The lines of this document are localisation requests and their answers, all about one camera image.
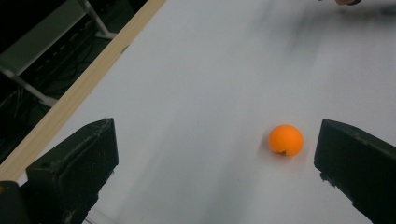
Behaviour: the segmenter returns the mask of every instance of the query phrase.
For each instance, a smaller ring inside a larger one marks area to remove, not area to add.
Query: floor
[[[117,0],[114,5],[98,12],[110,32],[117,33],[132,18],[134,11],[127,0]],[[94,35],[96,28],[86,18],[85,26],[77,29],[77,35],[69,34],[64,40],[68,44],[60,53],[48,59],[44,57],[28,69],[34,72],[29,83],[44,94],[60,99],[68,88],[78,79],[90,63],[110,42]],[[50,110],[42,105],[23,88],[17,88],[0,104],[0,116],[6,116],[5,125],[0,129],[0,162],[18,145],[18,143],[37,125]]]

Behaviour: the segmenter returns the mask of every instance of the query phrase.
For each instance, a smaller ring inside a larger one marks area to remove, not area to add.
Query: orange ball
[[[275,127],[268,137],[269,147],[275,154],[284,157],[297,155],[304,145],[303,135],[298,129],[282,124]]]

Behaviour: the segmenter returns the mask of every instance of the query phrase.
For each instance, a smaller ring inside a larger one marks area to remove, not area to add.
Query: wooden trim
[[[134,15],[58,103],[0,165],[0,180],[17,181],[23,175],[25,168],[37,159],[53,136],[64,126],[164,2],[165,0],[148,0]]]

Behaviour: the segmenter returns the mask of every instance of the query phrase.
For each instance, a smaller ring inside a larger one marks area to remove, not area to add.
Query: white tabletop
[[[115,119],[120,165],[95,207],[119,224],[371,223],[313,159],[322,119],[396,145],[390,6],[168,0],[46,150]],[[291,159],[266,146],[281,123],[304,134]]]

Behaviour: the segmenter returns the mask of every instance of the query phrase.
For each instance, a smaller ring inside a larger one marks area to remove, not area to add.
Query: table surface
[[[323,119],[396,145],[392,8],[168,0],[43,152],[114,118],[120,165],[95,207],[120,224],[371,223],[313,159]],[[294,158],[267,148],[281,123],[304,134]]]

